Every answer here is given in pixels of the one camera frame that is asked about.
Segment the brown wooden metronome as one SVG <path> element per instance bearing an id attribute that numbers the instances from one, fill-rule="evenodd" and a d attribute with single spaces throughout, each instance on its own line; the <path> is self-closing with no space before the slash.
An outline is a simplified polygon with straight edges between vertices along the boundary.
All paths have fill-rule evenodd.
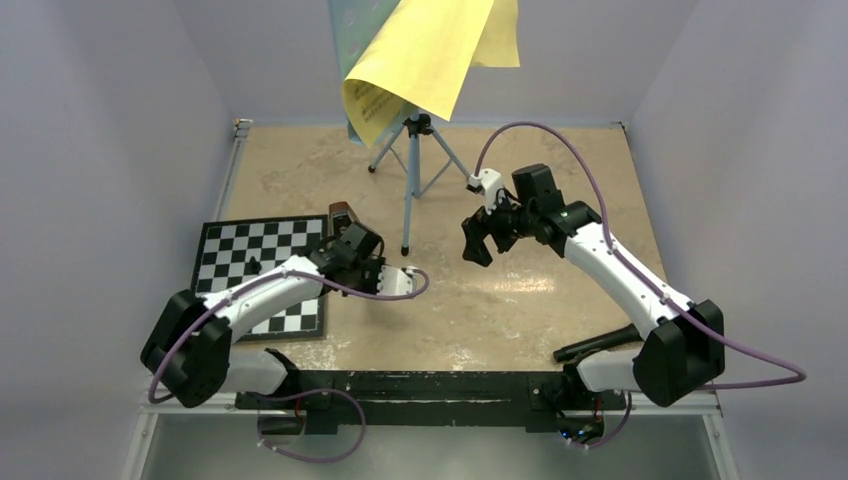
<path id="1" fill-rule="evenodd" d="M 339 238 L 350 225 L 358 221 L 357 214 L 348 202 L 338 201 L 328 205 L 328 234 L 330 236 Z"/>

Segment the yellow sheet music paper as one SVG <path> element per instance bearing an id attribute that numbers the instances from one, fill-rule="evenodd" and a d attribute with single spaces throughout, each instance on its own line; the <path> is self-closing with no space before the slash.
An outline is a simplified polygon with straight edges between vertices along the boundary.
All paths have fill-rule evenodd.
<path id="1" fill-rule="evenodd" d="M 468 71 L 517 68 L 516 1 L 331 1 L 349 138 L 380 141 L 417 108 L 448 120 Z"/>

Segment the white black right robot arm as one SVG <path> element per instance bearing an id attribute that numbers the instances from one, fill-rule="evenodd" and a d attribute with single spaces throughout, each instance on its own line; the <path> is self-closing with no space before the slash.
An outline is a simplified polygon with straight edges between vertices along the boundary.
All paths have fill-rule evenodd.
<path id="1" fill-rule="evenodd" d="M 618 390 L 668 407 L 724 373 L 725 347 L 716 338 L 724 316 L 714 302 L 695 303 L 665 285 L 605 232 L 599 213 L 583 201 L 564 200 L 547 166 L 520 168 L 512 179 L 514 192 L 493 169 L 469 177 L 468 190 L 483 204 L 461 224 L 463 258 L 487 267 L 493 258 L 486 238 L 500 253 L 532 238 L 592 278 L 630 320 L 555 352 L 569 404 L 584 407 L 600 392 Z"/>

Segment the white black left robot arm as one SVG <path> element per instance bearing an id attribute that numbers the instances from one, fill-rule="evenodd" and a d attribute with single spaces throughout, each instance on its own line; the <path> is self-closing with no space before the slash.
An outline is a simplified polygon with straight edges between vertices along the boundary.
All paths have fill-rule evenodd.
<path id="1" fill-rule="evenodd" d="M 233 392 L 258 394 L 275 409 L 292 405 L 297 365 L 276 349 L 238 353 L 235 344 L 274 315 L 332 291 L 387 299 L 378 285 L 383 245 L 378 233 L 354 221 L 341 234 L 290 247 L 284 260 L 276 257 L 277 245 L 249 248 L 244 259 L 256 261 L 258 273 L 225 279 L 217 291 L 174 293 L 139 354 L 153 377 L 149 402 L 176 399 L 193 408 Z"/>

